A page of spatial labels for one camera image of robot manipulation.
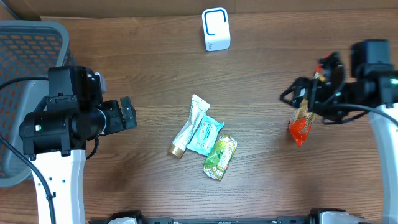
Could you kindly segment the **orange spaghetti packet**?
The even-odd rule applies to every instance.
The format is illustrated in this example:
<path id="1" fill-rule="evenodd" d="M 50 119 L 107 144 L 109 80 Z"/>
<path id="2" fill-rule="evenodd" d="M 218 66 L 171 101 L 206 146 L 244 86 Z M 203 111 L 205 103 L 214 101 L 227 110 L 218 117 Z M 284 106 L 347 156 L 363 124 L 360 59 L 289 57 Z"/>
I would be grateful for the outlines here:
<path id="1" fill-rule="evenodd" d="M 288 123 L 288 130 L 296 145 L 301 147 L 307 140 L 312 129 L 312 125 L 317 118 L 317 114 L 310 110 L 310 98 L 312 96 L 312 88 L 314 84 L 319 82 L 327 82 L 330 78 L 326 70 L 326 59 L 330 58 L 328 54 L 319 60 L 314 71 L 313 78 L 308 92 L 308 97 L 301 103 L 300 108 L 296 108 Z"/>

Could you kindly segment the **white tube gold cap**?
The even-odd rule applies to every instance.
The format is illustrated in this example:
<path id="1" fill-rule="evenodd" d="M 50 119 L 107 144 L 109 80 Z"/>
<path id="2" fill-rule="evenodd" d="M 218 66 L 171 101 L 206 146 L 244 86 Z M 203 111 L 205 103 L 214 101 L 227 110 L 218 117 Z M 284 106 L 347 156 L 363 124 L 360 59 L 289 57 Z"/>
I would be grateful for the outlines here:
<path id="1" fill-rule="evenodd" d="M 209 103 L 207 103 L 199 96 L 192 95 L 188 120 L 172 141 L 167 151 L 169 154 L 175 156 L 178 159 L 183 156 L 188 143 L 192 140 L 192 137 L 195 134 L 197 127 L 201 123 L 204 115 L 206 114 L 210 106 L 211 105 Z"/>

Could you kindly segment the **teal snack packet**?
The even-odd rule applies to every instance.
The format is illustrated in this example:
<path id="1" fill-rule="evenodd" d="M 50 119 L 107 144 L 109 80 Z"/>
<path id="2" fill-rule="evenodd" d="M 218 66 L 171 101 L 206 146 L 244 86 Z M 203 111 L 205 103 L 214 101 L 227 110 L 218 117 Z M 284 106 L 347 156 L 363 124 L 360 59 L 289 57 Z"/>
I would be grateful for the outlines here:
<path id="1" fill-rule="evenodd" d="M 214 118 L 205 114 L 195 134 L 188 143 L 187 149 L 208 156 L 223 127 L 224 123 L 219 123 Z"/>

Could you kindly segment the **green tea packet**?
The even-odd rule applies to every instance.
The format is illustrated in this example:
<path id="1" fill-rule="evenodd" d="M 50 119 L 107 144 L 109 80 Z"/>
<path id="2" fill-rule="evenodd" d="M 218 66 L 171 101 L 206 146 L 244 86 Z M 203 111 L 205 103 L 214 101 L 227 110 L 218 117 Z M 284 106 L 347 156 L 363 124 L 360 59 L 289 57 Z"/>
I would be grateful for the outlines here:
<path id="1" fill-rule="evenodd" d="M 237 141 L 232 136 L 221 135 L 204 162 L 204 173 L 212 179 L 221 180 L 237 146 Z"/>

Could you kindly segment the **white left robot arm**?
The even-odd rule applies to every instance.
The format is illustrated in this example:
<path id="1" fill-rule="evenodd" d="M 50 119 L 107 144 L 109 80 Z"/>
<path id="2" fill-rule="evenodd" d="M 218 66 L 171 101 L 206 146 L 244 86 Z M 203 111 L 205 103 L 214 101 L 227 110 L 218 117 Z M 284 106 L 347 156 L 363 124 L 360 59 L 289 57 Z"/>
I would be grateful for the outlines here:
<path id="1" fill-rule="evenodd" d="M 49 95 L 19 128 L 32 166 L 39 223 L 84 223 L 83 170 L 88 141 L 137 126 L 130 97 L 103 100 L 104 80 L 81 66 L 48 70 Z"/>

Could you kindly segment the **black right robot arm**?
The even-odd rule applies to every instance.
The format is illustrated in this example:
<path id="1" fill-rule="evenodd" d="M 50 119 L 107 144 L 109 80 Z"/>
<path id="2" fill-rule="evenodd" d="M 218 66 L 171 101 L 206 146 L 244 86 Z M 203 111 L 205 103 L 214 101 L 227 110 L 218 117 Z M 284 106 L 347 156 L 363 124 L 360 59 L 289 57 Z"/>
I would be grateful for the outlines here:
<path id="1" fill-rule="evenodd" d="M 299 77 L 280 100 L 323 118 L 325 125 L 352 122 L 368 115 L 377 149 L 383 185 L 383 223 L 397 223 L 397 70 L 389 41 L 369 39 L 351 46 L 351 76 L 347 82 L 338 52 L 319 60 L 314 78 Z"/>

